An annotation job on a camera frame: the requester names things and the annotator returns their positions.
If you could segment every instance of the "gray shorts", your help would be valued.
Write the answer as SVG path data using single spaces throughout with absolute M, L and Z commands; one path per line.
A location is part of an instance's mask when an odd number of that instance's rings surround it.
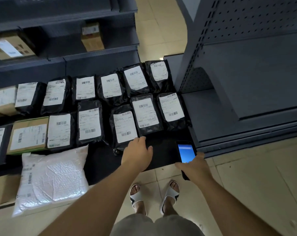
M 153 221 L 142 214 L 132 214 L 117 222 L 111 236 L 204 236 L 200 228 L 179 215 L 170 215 Z

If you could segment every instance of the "tile floor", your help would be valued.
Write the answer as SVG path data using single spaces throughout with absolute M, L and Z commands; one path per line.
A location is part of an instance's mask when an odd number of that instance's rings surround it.
M 136 0 L 141 61 L 183 53 L 186 26 L 175 0 Z M 297 138 L 248 148 L 207 159 L 215 180 L 284 236 L 297 236 Z M 161 196 L 170 179 L 180 186 L 175 209 L 196 223 L 206 236 L 222 235 L 197 187 L 169 165 L 141 173 L 148 216 L 160 217 Z M 0 210 L 0 235 L 35 236 L 69 204 L 51 206 L 11 218 L 13 207 Z M 134 211 L 127 195 L 117 221 Z

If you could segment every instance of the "blue screen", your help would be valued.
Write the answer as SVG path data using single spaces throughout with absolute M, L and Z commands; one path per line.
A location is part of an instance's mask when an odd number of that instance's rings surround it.
M 191 145 L 178 144 L 181 161 L 187 163 L 195 158 L 195 154 Z

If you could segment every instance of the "hand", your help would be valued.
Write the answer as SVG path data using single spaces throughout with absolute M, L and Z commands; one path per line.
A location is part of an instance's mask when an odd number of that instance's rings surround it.
M 204 160 L 204 153 L 198 152 L 195 158 L 189 163 L 175 163 L 175 166 L 182 170 L 186 176 L 196 185 L 207 181 L 213 180 L 212 173 L 209 169 L 209 165 Z
M 149 146 L 146 149 L 145 139 L 146 137 L 140 137 L 129 142 L 123 151 L 121 165 L 130 164 L 139 173 L 149 166 L 153 157 L 153 147 Z

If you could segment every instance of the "white sandal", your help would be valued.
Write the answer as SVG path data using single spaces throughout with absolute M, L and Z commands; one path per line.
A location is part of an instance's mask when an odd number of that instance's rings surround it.
M 140 190 L 138 192 L 136 192 L 135 194 L 131 195 L 131 190 L 133 189 L 133 187 L 135 186 L 138 186 L 140 188 Z M 131 187 L 131 190 L 130 190 L 130 200 L 131 200 L 131 204 L 132 204 L 132 207 L 134 208 L 135 210 L 135 207 L 134 207 L 134 204 L 136 202 L 139 202 L 139 201 L 143 201 L 143 198 L 142 198 L 142 193 L 141 193 L 141 187 L 139 184 L 134 184 L 132 187 Z
M 160 213 L 162 215 L 164 215 L 163 207 L 164 207 L 164 204 L 165 204 L 166 197 L 170 196 L 171 198 L 173 198 L 175 200 L 175 203 L 177 202 L 177 198 L 179 197 L 179 193 L 170 186 L 171 183 L 173 183 L 173 182 L 175 182 L 178 185 L 178 183 L 176 181 L 171 180 L 169 182 L 167 191 L 166 191 L 165 196 L 164 196 L 164 199 L 163 199 L 163 201 L 161 202 L 161 204 L 159 206 L 159 211 L 160 211 Z

